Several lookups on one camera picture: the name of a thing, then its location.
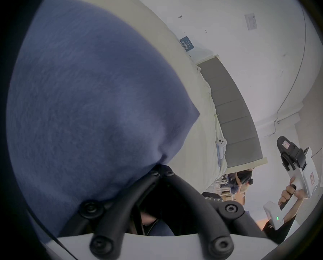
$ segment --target white bed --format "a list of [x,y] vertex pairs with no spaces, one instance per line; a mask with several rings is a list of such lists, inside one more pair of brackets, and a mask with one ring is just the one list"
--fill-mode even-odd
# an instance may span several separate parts
[[223,137],[211,88],[177,37],[139,0],[83,0],[104,8],[124,20],[149,41],[176,71],[200,117],[190,130],[179,153],[169,162],[174,172],[204,192],[227,167],[218,167],[216,141]]

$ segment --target white controller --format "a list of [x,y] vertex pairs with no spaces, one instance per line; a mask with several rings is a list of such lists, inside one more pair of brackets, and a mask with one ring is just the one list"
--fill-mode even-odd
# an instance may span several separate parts
[[218,150],[219,150],[219,157],[220,157],[220,159],[223,159],[225,151],[226,151],[227,141],[224,138],[220,138],[219,141],[216,142],[216,144],[217,144]]

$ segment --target gray headboard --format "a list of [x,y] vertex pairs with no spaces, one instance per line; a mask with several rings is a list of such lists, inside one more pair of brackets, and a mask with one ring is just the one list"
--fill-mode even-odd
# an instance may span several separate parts
[[217,57],[198,64],[212,90],[212,99],[226,138],[225,158],[234,167],[263,158],[259,137],[243,97]]

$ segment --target person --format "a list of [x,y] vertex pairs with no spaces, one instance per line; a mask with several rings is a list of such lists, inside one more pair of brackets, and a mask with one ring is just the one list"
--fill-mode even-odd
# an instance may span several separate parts
[[297,197],[296,203],[284,217],[284,224],[278,230],[274,230],[274,228],[270,224],[270,221],[268,221],[263,228],[263,231],[265,232],[267,237],[277,244],[280,244],[285,240],[285,237],[288,235],[289,230],[295,220],[296,214],[306,197],[304,190],[295,191],[295,189],[291,186],[294,180],[295,177],[292,177],[290,179],[289,185],[285,188],[285,190],[282,191],[281,197],[278,200],[278,205],[281,206],[282,203],[290,199],[292,195]]
[[252,171],[253,169],[251,168],[245,171],[228,174],[228,183],[221,185],[221,187],[230,187],[232,194],[239,192],[243,185],[244,189],[247,189],[249,185],[253,184],[253,179],[251,179]]
[[26,203],[58,236],[81,202],[111,200],[168,163],[199,115],[124,21],[80,0],[43,0],[10,82],[9,156]]

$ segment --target black bolt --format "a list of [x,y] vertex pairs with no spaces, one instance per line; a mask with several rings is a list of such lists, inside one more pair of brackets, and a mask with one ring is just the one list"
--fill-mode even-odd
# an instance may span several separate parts
[[230,237],[219,237],[211,243],[211,252],[214,255],[231,254],[233,241]]
[[159,172],[157,172],[157,171],[150,171],[149,173],[151,175],[153,175],[153,176],[158,176],[159,175]]
[[90,204],[86,205],[86,210],[89,213],[94,213],[97,210],[97,207],[94,203],[90,203]]
[[91,243],[91,250],[95,254],[109,254],[112,248],[112,243],[104,237],[96,237]]
[[237,206],[233,204],[229,204],[225,207],[225,210],[227,210],[230,213],[235,213],[237,211]]
[[165,176],[172,176],[174,174],[175,173],[173,171],[167,171],[167,172],[165,172]]

